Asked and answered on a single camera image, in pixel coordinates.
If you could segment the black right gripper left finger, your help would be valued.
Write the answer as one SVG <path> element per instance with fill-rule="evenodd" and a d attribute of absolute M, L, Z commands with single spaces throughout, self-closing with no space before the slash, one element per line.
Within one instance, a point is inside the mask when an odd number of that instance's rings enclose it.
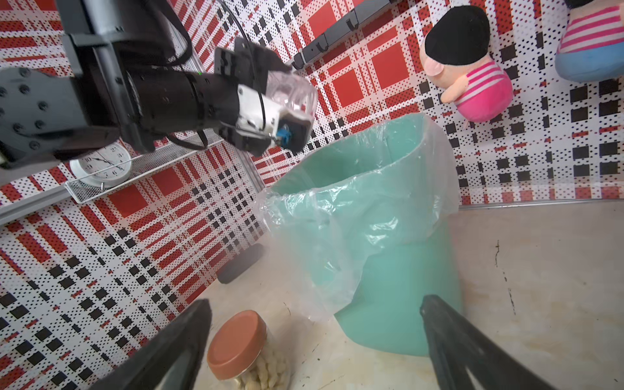
<path fill-rule="evenodd" d="M 207 299 L 193 302 L 147 345 L 92 389 L 192 389 L 212 320 Z"/>

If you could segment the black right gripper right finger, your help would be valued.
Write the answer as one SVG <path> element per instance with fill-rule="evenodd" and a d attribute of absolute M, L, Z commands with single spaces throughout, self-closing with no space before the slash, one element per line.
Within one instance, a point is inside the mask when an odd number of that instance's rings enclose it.
<path fill-rule="evenodd" d="M 420 313 L 429 356 L 441 389 L 552 389 L 490 340 L 437 295 L 422 300 Z"/>

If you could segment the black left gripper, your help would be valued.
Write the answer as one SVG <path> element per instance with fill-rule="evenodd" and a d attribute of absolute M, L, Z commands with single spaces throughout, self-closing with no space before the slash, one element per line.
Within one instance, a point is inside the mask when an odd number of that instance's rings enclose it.
<path fill-rule="evenodd" d="M 126 141 L 141 153 L 154 151 L 154 142 L 171 133 L 215 130 L 225 141 L 255 156 L 271 145 L 267 138 L 243 135 L 243 115 L 259 108 L 270 72 L 291 73 L 273 50 L 243 37 L 234 50 L 216 48 L 214 73 L 166 69 L 134 69 L 128 73 L 129 93 L 137 113 Z"/>

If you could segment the orange lid peanut jar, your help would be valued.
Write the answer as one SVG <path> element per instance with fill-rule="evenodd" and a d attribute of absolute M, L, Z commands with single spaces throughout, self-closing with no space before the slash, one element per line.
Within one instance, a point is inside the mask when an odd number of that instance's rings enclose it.
<path fill-rule="evenodd" d="M 211 341 L 207 364 L 229 389 L 287 389 L 289 361 L 264 319 L 244 310 L 226 321 Z"/>

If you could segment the green lid peanut jar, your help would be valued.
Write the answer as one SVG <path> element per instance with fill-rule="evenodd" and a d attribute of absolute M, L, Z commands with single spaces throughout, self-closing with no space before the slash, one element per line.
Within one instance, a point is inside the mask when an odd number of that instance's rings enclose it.
<path fill-rule="evenodd" d="M 270 71 L 266 85 L 265 95 L 273 102 L 311 120 L 315 119 L 318 93 L 306 78 L 293 73 Z"/>

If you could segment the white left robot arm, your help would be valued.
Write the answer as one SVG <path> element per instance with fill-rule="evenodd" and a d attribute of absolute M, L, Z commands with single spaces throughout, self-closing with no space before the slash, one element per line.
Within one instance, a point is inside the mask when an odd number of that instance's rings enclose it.
<path fill-rule="evenodd" d="M 177 133 L 223 128 L 261 154 L 271 144 L 271 72 L 292 69 L 272 50 L 236 40 L 213 73 L 183 71 L 188 32 L 166 1 L 59 1 L 70 77 L 1 71 L 1 166 L 66 162 L 115 141 L 149 154 Z"/>

